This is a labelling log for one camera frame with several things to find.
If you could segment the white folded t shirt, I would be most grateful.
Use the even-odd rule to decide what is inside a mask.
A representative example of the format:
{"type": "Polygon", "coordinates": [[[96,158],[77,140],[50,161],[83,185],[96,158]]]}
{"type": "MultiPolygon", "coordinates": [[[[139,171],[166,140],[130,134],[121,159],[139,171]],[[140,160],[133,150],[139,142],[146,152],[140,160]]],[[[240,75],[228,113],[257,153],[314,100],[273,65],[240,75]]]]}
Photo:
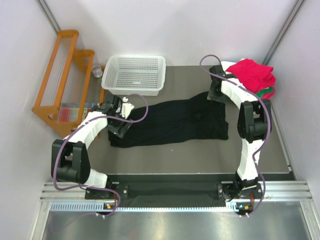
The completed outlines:
{"type": "Polygon", "coordinates": [[[235,76],[244,75],[245,74],[245,65],[243,64],[243,61],[245,58],[242,58],[238,62],[232,62],[232,61],[222,61],[222,68],[226,73],[233,74],[235,76]]]}

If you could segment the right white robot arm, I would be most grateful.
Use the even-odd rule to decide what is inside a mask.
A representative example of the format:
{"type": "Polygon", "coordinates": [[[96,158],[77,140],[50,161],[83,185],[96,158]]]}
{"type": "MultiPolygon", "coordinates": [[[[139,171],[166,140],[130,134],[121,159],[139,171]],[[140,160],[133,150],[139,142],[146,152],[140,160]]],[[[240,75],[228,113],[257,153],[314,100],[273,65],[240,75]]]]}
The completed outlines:
{"type": "Polygon", "coordinates": [[[211,86],[208,99],[225,104],[231,100],[239,109],[237,131],[242,140],[241,158],[233,186],[224,188],[221,196],[231,201],[245,198],[258,187],[257,166],[261,147],[272,129],[271,103],[248,91],[233,75],[227,74],[222,64],[209,69],[211,86]]]}

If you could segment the black t shirt blue logo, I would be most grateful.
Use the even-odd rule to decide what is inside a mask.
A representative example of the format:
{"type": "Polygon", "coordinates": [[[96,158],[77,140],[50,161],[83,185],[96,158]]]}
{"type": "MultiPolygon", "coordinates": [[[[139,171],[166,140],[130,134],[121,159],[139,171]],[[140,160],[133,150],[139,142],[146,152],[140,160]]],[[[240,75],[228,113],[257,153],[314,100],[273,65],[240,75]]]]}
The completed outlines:
{"type": "Polygon", "coordinates": [[[228,140],[226,105],[202,92],[189,99],[171,100],[131,112],[133,120],[123,137],[109,132],[112,147],[131,148],[183,143],[188,140],[228,140]]]}

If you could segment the green folded t shirt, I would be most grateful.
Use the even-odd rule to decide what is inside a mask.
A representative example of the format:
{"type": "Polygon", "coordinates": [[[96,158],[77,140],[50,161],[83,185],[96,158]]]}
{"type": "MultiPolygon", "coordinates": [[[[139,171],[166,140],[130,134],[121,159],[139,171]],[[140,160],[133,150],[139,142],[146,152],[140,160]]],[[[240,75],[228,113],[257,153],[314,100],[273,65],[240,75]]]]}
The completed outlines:
{"type": "Polygon", "coordinates": [[[265,89],[260,90],[256,93],[256,95],[261,99],[271,99],[275,94],[275,88],[274,87],[268,87],[265,89]]]}

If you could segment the white plastic perforated basket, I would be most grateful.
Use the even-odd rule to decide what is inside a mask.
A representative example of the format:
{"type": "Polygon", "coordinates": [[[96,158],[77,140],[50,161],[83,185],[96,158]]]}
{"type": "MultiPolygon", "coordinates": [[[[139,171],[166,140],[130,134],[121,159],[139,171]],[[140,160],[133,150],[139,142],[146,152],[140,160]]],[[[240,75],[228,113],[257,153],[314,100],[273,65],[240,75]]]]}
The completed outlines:
{"type": "Polygon", "coordinates": [[[114,55],[105,65],[101,87],[114,95],[157,96],[165,84],[166,67],[159,55],[114,55]]]}

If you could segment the small clear plastic cup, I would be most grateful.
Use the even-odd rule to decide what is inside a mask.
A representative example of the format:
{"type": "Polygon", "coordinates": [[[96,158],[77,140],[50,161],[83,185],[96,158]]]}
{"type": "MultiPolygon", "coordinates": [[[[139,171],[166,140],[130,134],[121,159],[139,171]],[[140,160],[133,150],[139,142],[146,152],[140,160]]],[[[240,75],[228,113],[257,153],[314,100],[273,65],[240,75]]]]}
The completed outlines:
{"type": "Polygon", "coordinates": [[[103,70],[100,65],[93,65],[91,72],[95,78],[101,78],[103,76],[103,70]]]}

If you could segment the red folded t shirt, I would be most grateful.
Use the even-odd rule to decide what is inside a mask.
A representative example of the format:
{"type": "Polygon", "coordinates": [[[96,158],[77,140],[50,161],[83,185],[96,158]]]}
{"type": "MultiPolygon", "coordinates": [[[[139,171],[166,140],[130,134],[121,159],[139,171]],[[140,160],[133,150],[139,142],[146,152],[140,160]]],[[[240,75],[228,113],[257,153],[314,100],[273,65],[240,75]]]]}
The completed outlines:
{"type": "Polygon", "coordinates": [[[245,73],[235,76],[247,90],[256,94],[263,89],[274,87],[276,93],[276,77],[273,75],[273,67],[256,63],[248,58],[242,63],[244,64],[245,73]]]}

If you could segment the orange wooden rack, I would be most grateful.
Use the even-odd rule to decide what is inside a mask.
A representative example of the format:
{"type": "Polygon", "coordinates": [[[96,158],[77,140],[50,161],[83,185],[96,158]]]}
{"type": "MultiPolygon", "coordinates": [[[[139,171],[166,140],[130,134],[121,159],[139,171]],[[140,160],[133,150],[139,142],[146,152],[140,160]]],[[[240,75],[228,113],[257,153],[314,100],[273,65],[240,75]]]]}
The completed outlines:
{"type": "Polygon", "coordinates": [[[100,104],[105,95],[101,80],[92,74],[95,52],[80,46],[79,32],[61,30],[44,73],[32,112],[62,138],[82,122],[85,103],[100,104]],[[79,103],[78,120],[58,121],[61,103],[79,103]]]}

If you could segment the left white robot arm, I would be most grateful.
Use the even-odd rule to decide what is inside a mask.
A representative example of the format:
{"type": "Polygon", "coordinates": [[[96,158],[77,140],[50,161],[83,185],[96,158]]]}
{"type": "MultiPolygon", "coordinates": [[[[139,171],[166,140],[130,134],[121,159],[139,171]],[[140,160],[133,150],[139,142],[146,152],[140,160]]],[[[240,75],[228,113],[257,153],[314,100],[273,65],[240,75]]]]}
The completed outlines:
{"type": "Polygon", "coordinates": [[[95,187],[102,198],[114,191],[108,176],[91,168],[88,148],[103,129],[123,137],[132,124],[130,113],[135,106],[126,97],[109,95],[105,102],[93,106],[82,123],[64,139],[51,147],[51,176],[56,181],[95,187]]]}

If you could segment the red box in rack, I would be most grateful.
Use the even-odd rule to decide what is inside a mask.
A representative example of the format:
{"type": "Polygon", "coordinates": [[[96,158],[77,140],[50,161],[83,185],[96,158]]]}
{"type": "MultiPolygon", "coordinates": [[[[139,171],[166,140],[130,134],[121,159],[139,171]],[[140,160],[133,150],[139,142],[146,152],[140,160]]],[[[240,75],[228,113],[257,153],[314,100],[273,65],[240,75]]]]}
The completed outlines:
{"type": "MultiPolygon", "coordinates": [[[[96,103],[94,103],[94,102],[86,102],[84,104],[84,109],[83,109],[81,121],[83,121],[87,117],[88,112],[95,105],[96,105],[96,103]]],[[[61,105],[59,107],[57,120],[59,122],[77,122],[79,110],[80,110],[79,103],[65,103],[65,102],[63,102],[63,103],[61,103],[61,105]]]]}

